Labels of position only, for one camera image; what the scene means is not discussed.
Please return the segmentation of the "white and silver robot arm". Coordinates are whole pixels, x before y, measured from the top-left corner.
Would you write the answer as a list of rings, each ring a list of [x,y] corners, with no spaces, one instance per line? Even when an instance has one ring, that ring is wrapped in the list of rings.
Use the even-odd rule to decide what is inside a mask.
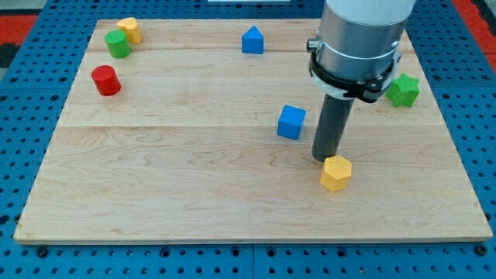
[[[415,0],[326,0],[317,36],[307,42],[315,85],[340,101],[378,100],[388,89]]]

